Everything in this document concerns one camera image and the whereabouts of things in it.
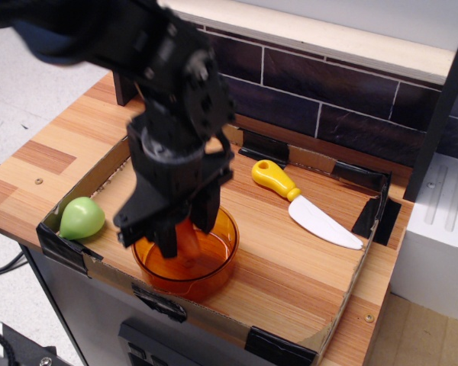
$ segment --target wooden countertop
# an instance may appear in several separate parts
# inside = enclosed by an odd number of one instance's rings
[[[29,248],[40,250],[36,234],[38,223],[113,145],[124,138],[126,123],[142,108],[143,105],[136,99],[125,108],[118,106],[112,77],[108,75],[4,162],[0,166],[0,233]],[[237,157],[239,166],[249,166],[250,162],[245,159],[247,158]],[[289,166],[289,170],[298,174],[295,167]],[[245,179],[250,178],[236,179],[223,190],[222,204],[230,212],[236,210],[233,201],[241,198],[234,196],[237,191],[235,186],[248,185],[249,182]],[[402,200],[404,187],[400,185],[401,181],[403,179],[400,177],[394,180],[390,191],[394,201],[402,204],[402,209],[389,245],[372,243],[369,248],[363,270],[324,355],[322,365],[354,366],[365,361],[376,326],[376,321],[367,322],[366,318],[372,316],[373,319],[378,319],[411,214],[412,203]],[[268,197],[271,194],[262,188],[258,189],[261,190],[258,195],[262,198],[265,209],[270,209],[272,205],[268,202]],[[358,196],[358,201],[364,201],[364,196]],[[282,210],[284,205],[284,202],[277,204],[277,209]],[[236,220],[242,230],[242,226],[251,221],[251,217],[240,216]],[[352,222],[343,224],[350,228]],[[348,249],[333,246],[331,250],[339,253],[340,250]],[[251,258],[245,257],[245,260],[250,261]],[[120,267],[115,261],[109,264]],[[132,270],[130,275],[140,276],[136,270]],[[340,284],[339,278],[335,278],[332,283],[329,281],[327,284],[330,287],[340,288],[346,285]],[[220,306],[217,304],[217,297],[212,302],[211,306]],[[289,337],[301,339],[303,335],[304,333]]]

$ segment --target orange bowl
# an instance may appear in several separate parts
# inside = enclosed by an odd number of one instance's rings
[[[156,291],[200,301],[229,280],[239,246],[239,231],[234,218],[220,207],[214,229],[209,234],[195,229],[195,234],[201,253],[189,265],[181,255],[165,259],[158,246],[145,239],[132,245],[144,280]]]

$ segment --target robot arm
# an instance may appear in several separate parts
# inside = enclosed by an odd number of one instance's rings
[[[137,84],[146,110],[127,126],[137,187],[114,218],[124,246],[145,236],[174,257],[187,217],[208,233],[232,177],[222,127],[234,106],[207,39],[154,0],[0,1],[10,26],[46,63],[88,61]],[[213,136],[223,149],[207,154]]]

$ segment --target black cable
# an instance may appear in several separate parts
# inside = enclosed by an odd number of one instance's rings
[[[7,339],[5,339],[3,335],[1,334],[0,334],[0,344],[3,347],[5,354],[7,355],[8,366],[16,366],[14,349],[12,348],[11,344],[8,343]]]
[[[0,275],[3,275],[4,273],[13,271],[17,268],[22,267],[23,265],[27,264],[27,260],[22,263],[18,263],[18,261],[23,257],[24,253],[18,254],[14,259],[12,259],[8,264],[4,265],[3,267],[0,267]]]

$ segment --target black tape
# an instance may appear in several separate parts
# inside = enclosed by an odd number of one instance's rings
[[[368,200],[365,207],[361,210],[351,232],[369,239],[372,235],[373,224],[375,223],[379,208],[380,197]]]
[[[310,366],[318,355],[255,326],[251,327],[244,349],[277,366]]]
[[[39,243],[46,257],[74,269],[82,275],[87,275],[83,253],[101,261],[103,257],[83,244],[58,237],[45,223],[36,228]]]
[[[187,315],[185,309],[176,302],[168,300],[158,294],[148,292],[135,284],[132,284],[132,290],[134,291],[134,295],[152,310],[165,314],[170,319],[179,323],[186,321]]]
[[[374,191],[381,191],[388,178],[387,174],[374,172],[345,162],[336,162],[331,175]]]
[[[272,160],[282,169],[286,167],[290,154],[286,143],[246,130],[239,153],[255,160]]]
[[[372,227],[376,220],[379,225],[376,228],[374,242],[386,246],[389,243],[392,230],[397,220],[402,205],[389,199],[389,188],[392,175],[384,175],[385,184],[380,189],[380,195],[366,202],[358,220],[355,222],[352,232],[369,239],[372,235]]]
[[[374,242],[386,246],[389,243],[390,235],[397,220],[398,213],[402,205],[388,199],[385,203],[385,209],[382,214],[379,226],[376,228]]]

